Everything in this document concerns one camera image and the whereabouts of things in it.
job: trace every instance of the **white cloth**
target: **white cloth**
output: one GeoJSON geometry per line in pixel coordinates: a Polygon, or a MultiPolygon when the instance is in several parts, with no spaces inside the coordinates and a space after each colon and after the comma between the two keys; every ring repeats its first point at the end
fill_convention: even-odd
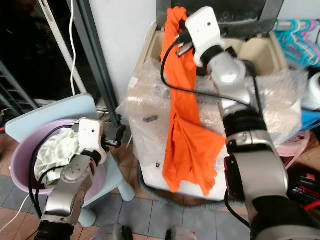
{"type": "MultiPolygon", "coordinates": [[[[50,137],[41,146],[34,165],[35,179],[39,181],[41,175],[51,168],[68,165],[75,154],[80,154],[78,133],[70,128],[62,128],[59,134],[50,137]]],[[[60,179],[62,169],[47,173],[42,180],[45,187],[60,179]]]]}

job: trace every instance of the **orange cloth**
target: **orange cloth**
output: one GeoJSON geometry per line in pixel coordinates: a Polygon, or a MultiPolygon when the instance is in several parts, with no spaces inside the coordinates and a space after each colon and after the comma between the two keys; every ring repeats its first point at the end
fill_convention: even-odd
{"type": "MultiPolygon", "coordinates": [[[[168,9],[167,13],[161,60],[175,37],[181,33],[179,22],[187,19],[183,7],[168,9]]],[[[165,63],[167,81],[173,86],[194,89],[197,67],[193,51],[179,58],[177,50],[177,46],[172,49],[165,63]]],[[[185,180],[200,185],[203,195],[208,196],[216,183],[214,165],[225,138],[202,127],[195,94],[171,89],[171,101],[163,177],[173,193],[178,191],[180,182],[185,180]]]]}

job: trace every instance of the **pink container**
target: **pink container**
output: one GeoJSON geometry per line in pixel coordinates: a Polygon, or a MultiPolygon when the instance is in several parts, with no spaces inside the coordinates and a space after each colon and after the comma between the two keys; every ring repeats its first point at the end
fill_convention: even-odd
{"type": "MultiPolygon", "coordinates": [[[[29,176],[29,164],[31,161],[31,157],[34,149],[41,142],[41,140],[53,129],[63,126],[70,125],[74,123],[76,120],[74,119],[62,119],[53,121],[47,125],[44,125],[34,131],[31,135],[29,135],[26,139],[24,139],[19,146],[14,151],[12,160],[11,160],[11,177],[14,184],[21,189],[22,191],[29,193],[28,188],[28,176],[29,176]]],[[[85,201],[91,199],[95,195],[97,195],[101,189],[103,188],[106,180],[106,168],[105,165],[99,165],[97,171],[94,175],[93,185],[85,196],[85,201]]],[[[33,173],[33,183],[32,186],[33,194],[36,194],[36,185],[37,180],[35,179],[33,173]]],[[[53,188],[41,189],[39,191],[39,195],[50,195],[53,188]]]]}
{"type": "Polygon", "coordinates": [[[300,132],[297,136],[276,147],[280,157],[291,158],[284,163],[285,169],[288,169],[304,152],[310,140],[310,131],[300,132]]]}

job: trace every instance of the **white wall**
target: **white wall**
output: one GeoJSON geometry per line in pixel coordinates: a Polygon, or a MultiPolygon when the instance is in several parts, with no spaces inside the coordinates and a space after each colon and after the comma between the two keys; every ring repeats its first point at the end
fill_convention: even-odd
{"type": "Polygon", "coordinates": [[[278,19],[320,19],[320,0],[284,0],[278,19]]]}
{"type": "Polygon", "coordinates": [[[90,0],[93,18],[117,99],[124,95],[156,20],[156,0],[90,0]]]}

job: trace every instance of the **bubble wrap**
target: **bubble wrap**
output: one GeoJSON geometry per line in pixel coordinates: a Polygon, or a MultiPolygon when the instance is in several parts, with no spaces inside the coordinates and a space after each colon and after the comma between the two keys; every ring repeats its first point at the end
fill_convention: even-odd
{"type": "MultiPolygon", "coordinates": [[[[117,112],[128,120],[134,140],[135,154],[142,166],[163,164],[170,123],[170,89],[160,77],[160,63],[146,62],[132,77],[117,112]]],[[[275,145],[293,137],[302,127],[300,99],[308,74],[303,71],[285,71],[257,78],[264,107],[263,115],[275,145]]],[[[252,77],[246,77],[248,89],[254,94],[252,77]]],[[[216,93],[209,76],[197,77],[196,89],[216,93]]],[[[218,100],[197,96],[203,127],[225,136],[218,109],[218,100]]],[[[215,162],[218,172],[224,171],[224,147],[215,162]]]]}

